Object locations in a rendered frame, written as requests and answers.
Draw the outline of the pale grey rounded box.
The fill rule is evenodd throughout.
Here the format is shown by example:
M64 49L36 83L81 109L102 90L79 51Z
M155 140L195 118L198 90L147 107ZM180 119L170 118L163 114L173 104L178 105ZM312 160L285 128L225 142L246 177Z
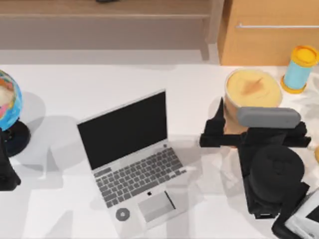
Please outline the pale grey rounded box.
M285 129L301 122L301 115L291 108L241 107L236 117L245 127Z

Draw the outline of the orange paper cup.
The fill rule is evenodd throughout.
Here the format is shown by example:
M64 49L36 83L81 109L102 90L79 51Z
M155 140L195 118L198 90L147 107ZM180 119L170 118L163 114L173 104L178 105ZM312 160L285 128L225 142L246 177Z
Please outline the orange paper cup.
M225 80L224 134L235 135L247 131L236 117L240 107L279 107L282 91L277 80L260 69L239 68L229 74Z

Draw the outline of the blue can with yellow lid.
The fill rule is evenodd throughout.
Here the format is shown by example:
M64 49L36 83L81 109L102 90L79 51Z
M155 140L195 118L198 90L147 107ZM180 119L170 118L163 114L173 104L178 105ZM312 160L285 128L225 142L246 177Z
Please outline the blue can with yellow lid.
M296 46L292 53L285 75L281 78L282 88L290 94L302 93L313 67L319 63L319 52L312 46Z

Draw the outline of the silver open laptop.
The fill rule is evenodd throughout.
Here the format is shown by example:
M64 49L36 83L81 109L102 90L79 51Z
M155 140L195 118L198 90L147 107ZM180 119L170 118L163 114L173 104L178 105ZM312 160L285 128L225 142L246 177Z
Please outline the silver open laptop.
M166 92L160 90L77 125L92 174L119 234L128 237L177 215L186 169L167 134ZM130 218L116 219L127 208Z

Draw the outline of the wooden cupboard drawer front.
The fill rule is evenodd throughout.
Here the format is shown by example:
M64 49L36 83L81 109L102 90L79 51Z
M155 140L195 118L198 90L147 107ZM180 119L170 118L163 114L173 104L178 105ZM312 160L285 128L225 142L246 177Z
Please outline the wooden cupboard drawer front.
M217 47L224 66L286 66L292 50L319 51L319 29L242 29L243 25L319 25L319 0L225 0Z

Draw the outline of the grey round disc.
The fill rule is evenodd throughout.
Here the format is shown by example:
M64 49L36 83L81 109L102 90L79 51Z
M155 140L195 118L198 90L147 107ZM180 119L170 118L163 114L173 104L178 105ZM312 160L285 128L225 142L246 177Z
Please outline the grey round disc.
M119 208L116 211L116 219L120 222L124 222L130 218L130 211L127 208Z

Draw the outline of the wooden open shelf unit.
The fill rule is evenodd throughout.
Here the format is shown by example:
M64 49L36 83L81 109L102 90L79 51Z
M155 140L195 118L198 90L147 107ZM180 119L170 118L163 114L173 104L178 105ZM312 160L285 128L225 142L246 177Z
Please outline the wooden open shelf unit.
M2 64L216 61L224 0L0 0Z

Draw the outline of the colourful globe on black stand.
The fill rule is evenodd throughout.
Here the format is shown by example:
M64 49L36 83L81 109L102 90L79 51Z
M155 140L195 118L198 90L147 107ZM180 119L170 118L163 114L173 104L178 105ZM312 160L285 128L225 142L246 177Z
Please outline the colourful globe on black stand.
M19 119L22 107L23 99L18 83L0 70L0 138L8 157L21 153L31 138L28 126Z

